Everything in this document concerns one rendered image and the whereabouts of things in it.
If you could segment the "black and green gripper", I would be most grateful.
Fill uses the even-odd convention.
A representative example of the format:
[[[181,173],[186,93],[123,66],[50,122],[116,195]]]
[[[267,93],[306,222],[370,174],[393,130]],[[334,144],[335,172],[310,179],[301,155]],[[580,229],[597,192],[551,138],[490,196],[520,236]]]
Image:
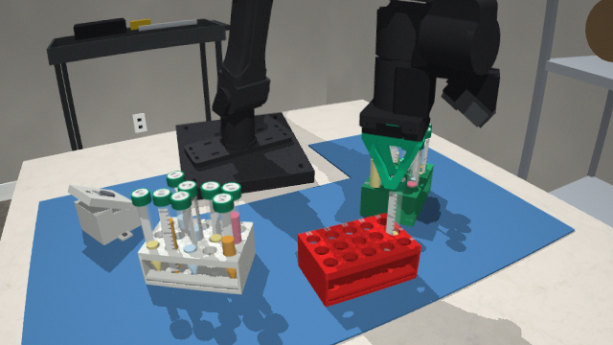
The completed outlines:
[[[423,119],[393,113],[396,67],[422,67],[427,65],[425,62],[424,59],[389,60],[375,57],[374,98],[359,113],[359,126],[362,127],[361,138],[385,189],[397,189],[430,127],[429,115],[427,119]],[[389,146],[399,147],[407,152],[398,168],[394,167]],[[392,174],[394,177],[390,177]]]

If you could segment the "white test tube rack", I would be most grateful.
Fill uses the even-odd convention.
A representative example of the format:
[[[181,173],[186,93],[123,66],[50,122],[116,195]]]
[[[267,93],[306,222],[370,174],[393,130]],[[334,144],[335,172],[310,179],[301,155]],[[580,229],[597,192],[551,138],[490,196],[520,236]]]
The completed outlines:
[[[197,242],[195,252],[186,253],[181,240],[177,240],[176,250],[166,250],[159,221],[155,227],[159,247],[147,249],[144,243],[138,252],[146,285],[242,294],[256,254],[253,222],[240,222],[242,241],[236,244],[237,254],[232,257],[223,255],[221,241],[210,242],[208,220],[202,219],[201,223],[206,229],[204,238]],[[156,271],[150,261],[165,263],[161,271]],[[181,264],[179,273],[170,271],[169,263]],[[192,275],[187,265],[202,265],[202,268],[199,267],[197,275]],[[225,267],[237,270],[236,279],[230,278]]]

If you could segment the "blue bench mat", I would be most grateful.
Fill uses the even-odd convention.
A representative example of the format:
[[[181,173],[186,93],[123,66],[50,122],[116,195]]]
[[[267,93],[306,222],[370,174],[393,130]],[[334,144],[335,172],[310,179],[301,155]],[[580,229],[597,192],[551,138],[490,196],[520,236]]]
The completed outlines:
[[[358,219],[371,155],[360,135],[308,145],[349,178],[239,205],[256,254],[242,294],[146,285],[132,237],[103,245],[72,195],[39,201],[21,345],[335,345],[423,308],[574,228],[428,149],[432,186],[413,227],[417,278],[325,307],[298,234]]]

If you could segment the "green tube rack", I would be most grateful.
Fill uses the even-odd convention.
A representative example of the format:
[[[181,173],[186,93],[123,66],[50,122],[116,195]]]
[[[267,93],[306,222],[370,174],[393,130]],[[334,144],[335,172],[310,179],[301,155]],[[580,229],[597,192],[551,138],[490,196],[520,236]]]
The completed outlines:
[[[407,186],[403,192],[400,224],[414,226],[431,190],[433,168],[433,164],[426,163],[425,173],[420,174],[417,187]],[[384,189],[382,182],[379,188],[371,187],[369,177],[361,186],[360,215],[372,217],[382,213],[388,214],[389,192],[390,190]]]

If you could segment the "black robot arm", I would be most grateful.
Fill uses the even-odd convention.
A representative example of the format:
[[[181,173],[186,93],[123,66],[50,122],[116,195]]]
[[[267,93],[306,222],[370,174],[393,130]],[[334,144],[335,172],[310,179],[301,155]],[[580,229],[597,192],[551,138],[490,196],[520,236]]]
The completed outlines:
[[[390,0],[377,10],[375,54],[428,64],[396,67],[393,113],[427,119],[437,78],[448,79],[442,98],[481,128],[496,113],[500,82],[500,69],[491,68],[500,46],[497,0],[412,1],[426,4]],[[255,126],[254,108],[266,103],[270,90],[265,47],[272,4],[232,0],[228,47],[212,106],[220,116],[221,135],[184,147],[196,168],[292,141],[279,123]]]

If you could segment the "red tube rack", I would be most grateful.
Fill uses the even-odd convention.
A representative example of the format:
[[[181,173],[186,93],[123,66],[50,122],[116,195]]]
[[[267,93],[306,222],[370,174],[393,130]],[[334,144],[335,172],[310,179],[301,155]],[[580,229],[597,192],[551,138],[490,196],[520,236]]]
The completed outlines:
[[[298,234],[298,266],[325,307],[417,278],[421,245],[386,224],[384,213]]]

